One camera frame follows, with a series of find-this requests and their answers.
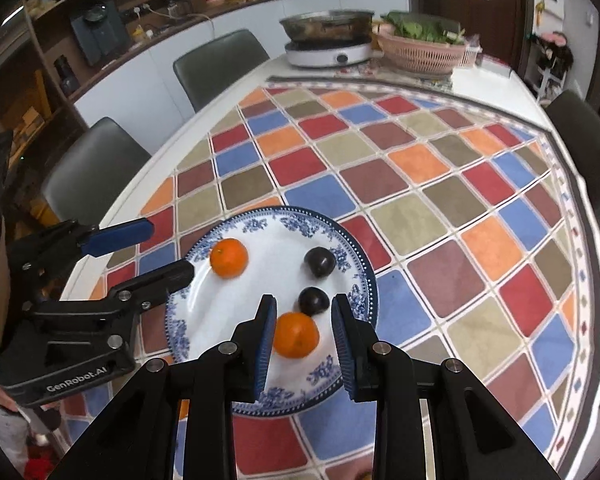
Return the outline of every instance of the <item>colorful checkered tablecloth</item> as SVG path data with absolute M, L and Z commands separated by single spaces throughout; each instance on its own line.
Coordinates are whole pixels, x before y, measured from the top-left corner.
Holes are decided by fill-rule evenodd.
M 563 477 L 572 469 L 598 409 L 600 261 L 587 199 L 554 134 L 422 89 L 272 80 L 183 155 L 138 211 L 154 236 L 113 254 L 93 299 L 186 256 L 237 212 L 316 210 L 369 256 L 378 336 L 413 358 L 460 358 Z M 173 361 L 163 307 L 142 314 L 136 356 Z M 123 383 L 62 403 L 72 440 Z M 293 416 L 236 416 L 238 473 L 353 480 L 371 466 L 375 414 L 340 389 Z

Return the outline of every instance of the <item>red tile square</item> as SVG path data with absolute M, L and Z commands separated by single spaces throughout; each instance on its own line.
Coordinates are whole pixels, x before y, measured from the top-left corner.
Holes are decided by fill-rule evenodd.
M 173 236 L 173 206 L 147 217 L 154 225 L 154 235 L 140 244 L 140 252 L 144 253 L 157 244 L 167 241 Z
M 554 306 L 540 279 L 528 264 L 500 287 L 500 295 L 526 337 L 531 336 Z
M 348 128 L 343 121 L 331 114 L 305 119 L 304 121 L 300 121 L 298 125 L 314 140 Z
M 87 408 L 84 404 L 84 397 L 82 394 L 75 394 L 71 397 L 65 397 L 62 400 L 62 407 L 67 415 L 81 415 L 87 414 Z
M 493 135 L 498 137 L 506 146 L 511 147 L 520 144 L 520 139 L 501 124 L 490 124 L 489 126 L 485 126 L 485 129 L 489 130 Z
M 230 148 L 234 144 L 238 144 L 238 142 L 247 140 L 248 138 L 249 133 L 247 132 L 247 128 L 244 126 L 244 124 L 240 123 L 230 130 L 211 137 L 211 144 L 214 147 L 214 152 L 219 153 L 222 150 Z
M 326 170 L 311 148 L 302 148 L 269 161 L 269 167 L 280 186 L 288 186 Z
M 369 257 L 371 266 L 378 270 L 391 263 L 391 256 L 380 243 L 369 222 L 363 216 L 354 216 L 341 225 L 351 233 Z
M 513 361 L 487 388 L 515 420 L 524 417 L 541 395 L 526 354 Z
M 214 166 L 210 160 L 178 174 L 178 196 L 185 196 L 214 179 Z
M 244 475 L 306 465 L 291 418 L 234 416 L 235 463 Z
M 498 205 L 514 193 L 514 189 L 488 162 L 469 168 L 462 174 L 491 205 Z
M 126 280 L 130 280 L 132 277 L 136 275 L 136 263 L 131 262 L 124 267 L 119 268 L 118 270 L 114 270 L 107 274 L 107 293 L 109 293 L 109 289 L 112 286 L 115 286 L 119 283 L 126 282 Z
M 413 112 L 417 110 L 418 107 L 410 102 L 407 99 L 402 97 L 389 97 L 388 99 L 382 99 L 381 101 L 376 101 L 376 104 L 381 107 L 383 110 L 386 110 L 390 114 L 407 114 L 409 112 Z

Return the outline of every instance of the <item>plate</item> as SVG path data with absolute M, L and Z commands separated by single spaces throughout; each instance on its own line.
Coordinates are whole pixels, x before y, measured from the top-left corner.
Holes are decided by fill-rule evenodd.
M 249 253 L 249 264 L 238 278 L 224 280 L 209 264 L 212 247 L 223 238 L 237 238 Z M 317 279 L 304 264 L 314 247 L 328 248 L 336 268 Z M 217 225 L 191 248 L 186 257 L 196 269 L 191 284 L 167 302 L 166 333 L 176 362 L 231 339 L 238 323 L 252 319 L 263 294 L 272 294 L 278 316 L 294 310 L 299 293 L 318 286 L 330 298 L 347 294 L 355 316 L 373 326 L 378 319 L 378 288 L 371 263 L 358 242 L 343 227 L 314 211 L 292 206 L 254 209 Z M 287 359 L 273 351 L 267 383 L 255 404 L 234 403 L 234 412 L 252 416 L 289 415 L 329 397 L 340 386 L 331 314 L 314 321 L 320 342 L 303 359 Z

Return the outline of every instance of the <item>blue tile square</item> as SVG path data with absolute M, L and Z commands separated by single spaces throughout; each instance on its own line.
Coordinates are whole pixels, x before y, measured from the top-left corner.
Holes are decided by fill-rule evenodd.
M 555 315 L 531 345 L 542 382 L 551 388 L 571 363 L 574 344 L 560 316 Z
M 288 119 L 280 110 L 275 110 L 269 114 L 259 115 L 247 120 L 251 133 L 255 136 L 264 134 L 268 131 L 284 126 Z
M 355 403 L 344 388 L 298 419 L 319 460 L 368 446 L 376 438 L 376 404 Z
M 524 132 L 520 128 L 516 128 L 515 126 L 508 126 L 507 125 L 506 129 L 509 130 L 510 132 L 512 132 L 517 138 L 519 138 L 523 142 L 527 142 L 528 140 L 536 138 L 536 136 L 528 134 L 527 132 Z
M 542 453 L 549 449 L 551 439 L 554 437 L 555 426 L 546 403 L 540 406 L 522 426 L 522 429 Z
M 285 192 L 289 205 L 305 207 L 336 219 L 356 206 L 332 174 L 325 175 Z
M 176 246 L 174 243 L 170 243 L 156 249 L 145 256 L 140 258 L 139 272 L 138 274 L 144 274 L 150 270 L 157 269 L 158 267 L 170 264 L 176 260 Z
M 216 155 L 216 168 L 218 168 L 219 176 L 225 176 L 227 173 L 241 170 L 258 160 L 260 160 L 260 156 L 253 142 L 249 141 Z
M 527 251 L 533 249 L 547 234 L 547 228 L 520 198 L 500 209 L 500 216 L 522 242 Z
M 398 346 L 431 326 L 430 317 L 400 270 L 383 274 L 377 281 L 376 333 L 380 339 Z
M 111 400 L 109 387 L 106 384 L 85 390 L 82 394 L 84 395 L 84 403 L 87 405 L 87 411 L 91 416 L 98 416 Z
M 69 438 L 71 443 L 74 444 L 76 440 L 84 433 L 89 427 L 89 423 L 86 420 L 75 420 L 73 418 L 65 419 L 66 428 L 69 431 Z
M 380 113 L 372 105 L 367 104 L 343 108 L 338 113 L 347 121 L 354 124 L 370 123 L 371 121 L 379 121 L 386 117 L 385 114 Z
M 431 110 L 432 108 L 440 108 L 442 105 L 434 103 L 432 101 L 425 101 L 424 99 L 409 99 L 412 103 L 418 105 L 420 108 L 426 108 Z
M 503 153 L 495 157 L 493 161 L 517 188 L 525 187 L 535 179 L 513 153 Z

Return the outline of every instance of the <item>vegetables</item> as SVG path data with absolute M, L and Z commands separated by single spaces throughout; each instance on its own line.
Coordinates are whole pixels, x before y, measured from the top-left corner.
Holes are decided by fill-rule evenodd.
M 453 32 L 445 30 L 435 20 L 414 21 L 408 12 L 392 10 L 382 18 L 395 27 L 394 34 L 410 40 L 429 41 L 430 43 L 464 44 L 464 30 Z
M 304 255 L 304 262 L 316 278 L 329 276 L 336 266 L 336 257 L 324 247 L 314 247 Z
M 300 312 L 308 316 L 315 316 L 329 308 L 329 297 L 316 286 L 308 286 L 298 296 Z

